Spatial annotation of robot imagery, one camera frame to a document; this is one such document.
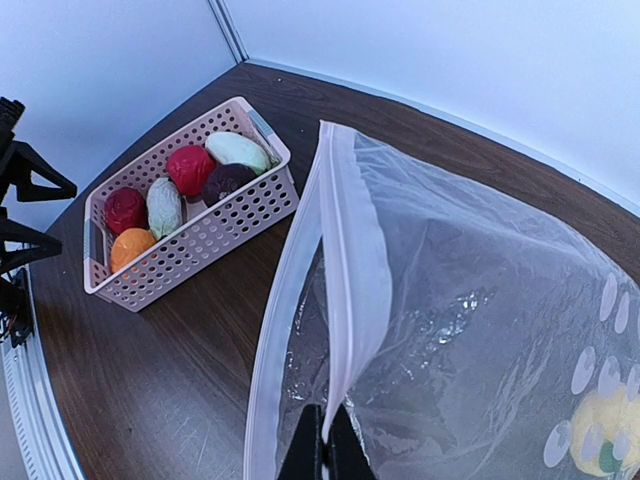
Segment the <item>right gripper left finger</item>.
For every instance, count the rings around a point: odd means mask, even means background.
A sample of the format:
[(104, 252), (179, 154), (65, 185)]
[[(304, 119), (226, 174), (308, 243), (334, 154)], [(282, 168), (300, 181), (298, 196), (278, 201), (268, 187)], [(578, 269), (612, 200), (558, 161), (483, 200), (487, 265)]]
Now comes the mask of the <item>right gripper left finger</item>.
[(321, 407), (314, 404), (305, 406), (281, 466), (281, 480), (323, 478), (322, 424)]

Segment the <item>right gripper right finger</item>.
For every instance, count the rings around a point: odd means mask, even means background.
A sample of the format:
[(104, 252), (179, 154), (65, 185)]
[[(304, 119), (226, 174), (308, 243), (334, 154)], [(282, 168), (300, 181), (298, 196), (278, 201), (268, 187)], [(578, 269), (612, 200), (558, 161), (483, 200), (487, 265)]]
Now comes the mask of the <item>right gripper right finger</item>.
[(340, 405), (324, 446), (324, 467), (330, 480), (375, 480), (344, 405)]

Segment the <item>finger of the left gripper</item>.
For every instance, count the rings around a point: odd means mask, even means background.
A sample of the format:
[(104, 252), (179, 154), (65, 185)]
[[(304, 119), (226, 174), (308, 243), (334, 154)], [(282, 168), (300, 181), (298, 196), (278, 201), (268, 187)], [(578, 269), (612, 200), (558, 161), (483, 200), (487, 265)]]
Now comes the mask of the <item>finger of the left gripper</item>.
[(9, 219), (1, 220), (1, 273), (62, 253), (62, 243)]
[(72, 199), (77, 186), (55, 170), (28, 143), (14, 141), (9, 157), (9, 183), (19, 202)]

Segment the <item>orange toy fruit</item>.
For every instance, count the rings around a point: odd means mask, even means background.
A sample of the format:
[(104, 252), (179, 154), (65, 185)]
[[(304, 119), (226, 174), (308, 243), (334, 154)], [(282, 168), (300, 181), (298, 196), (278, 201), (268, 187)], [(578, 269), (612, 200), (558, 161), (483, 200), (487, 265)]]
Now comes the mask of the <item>orange toy fruit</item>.
[(152, 233), (142, 228), (129, 228), (114, 241), (111, 248), (111, 271), (117, 273), (156, 244)]

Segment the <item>red toy fruit front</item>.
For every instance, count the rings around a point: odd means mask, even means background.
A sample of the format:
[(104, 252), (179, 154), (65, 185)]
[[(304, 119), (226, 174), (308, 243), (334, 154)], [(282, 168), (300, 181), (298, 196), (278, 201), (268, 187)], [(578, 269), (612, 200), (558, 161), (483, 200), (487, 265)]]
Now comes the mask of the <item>red toy fruit front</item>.
[(112, 192), (105, 202), (104, 211), (106, 225), (115, 235), (130, 228), (148, 227), (146, 200), (133, 188), (122, 187)]

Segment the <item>red toy fruit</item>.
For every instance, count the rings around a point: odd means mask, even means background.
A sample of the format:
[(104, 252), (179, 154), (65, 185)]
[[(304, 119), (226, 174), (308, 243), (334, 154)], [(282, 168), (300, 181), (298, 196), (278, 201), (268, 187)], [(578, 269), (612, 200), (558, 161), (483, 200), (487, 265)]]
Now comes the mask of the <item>red toy fruit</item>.
[(130, 228), (148, 227), (146, 200), (133, 188), (122, 187), (112, 192), (105, 202), (104, 211), (106, 225), (115, 235)]
[(207, 150), (192, 145), (178, 149), (169, 156), (167, 172), (178, 191), (187, 197), (201, 194), (208, 177), (217, 168)]

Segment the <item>clear zip top bag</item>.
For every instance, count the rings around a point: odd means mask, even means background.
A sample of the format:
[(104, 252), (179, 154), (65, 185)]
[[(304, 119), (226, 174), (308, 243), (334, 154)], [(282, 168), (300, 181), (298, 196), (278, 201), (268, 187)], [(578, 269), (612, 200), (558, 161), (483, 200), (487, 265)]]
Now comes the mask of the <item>clear zip top bag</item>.
[(639, 286), (572, 227), (322, 122), (263, 319), (243, 475), (274, 479), (302, 410), (344, 405), (376, 479), (578, 470), (571, 419), (639, 395)]

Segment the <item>pink plastic basket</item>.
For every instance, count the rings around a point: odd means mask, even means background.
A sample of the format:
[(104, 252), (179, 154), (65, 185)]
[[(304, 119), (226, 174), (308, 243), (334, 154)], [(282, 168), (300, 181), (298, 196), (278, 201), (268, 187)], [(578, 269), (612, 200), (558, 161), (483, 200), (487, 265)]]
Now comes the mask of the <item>pink plastic basket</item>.
[[(104, 207), (121, 187), (147, 193), (165, 176), (171, 153), (204, 145), (220, 131), (232, 131), (266, 150), (270, 169), (212, 207), (183, 204), (184, 223), (117, 272), (111, 269), (116, 239)], [(289, 169), (291, 153), (259, 112), (241, 96), (206, 111), (159, 141), (96, 187), (84, 209), (84, 290), (108, 303), (138, 312), (219, 258), (292, 214), (299, 203)]]

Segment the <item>dark purple toy fruit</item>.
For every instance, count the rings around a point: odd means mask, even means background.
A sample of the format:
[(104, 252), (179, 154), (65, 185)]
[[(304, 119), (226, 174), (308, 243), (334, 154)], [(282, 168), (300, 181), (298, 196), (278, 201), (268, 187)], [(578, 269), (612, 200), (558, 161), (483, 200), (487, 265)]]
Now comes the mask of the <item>dark purple toy fruit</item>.
[(248, 166), (232, 163), (219, 165), (207, 178), (201, 197), (207, 207), (212, 207), (257, 177)]

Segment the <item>yellow toy fruit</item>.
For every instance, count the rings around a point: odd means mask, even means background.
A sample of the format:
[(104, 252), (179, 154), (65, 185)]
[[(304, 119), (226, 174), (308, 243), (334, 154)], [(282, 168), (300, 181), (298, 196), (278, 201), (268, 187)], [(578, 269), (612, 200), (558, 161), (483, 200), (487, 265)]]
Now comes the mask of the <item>yellow toy fruit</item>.
[(571, 419), (570, 454), (585, 474), (631, 479), (639, 472), (639, 395), (629, 397), (622, 383), (607, 397), (588, 393)]

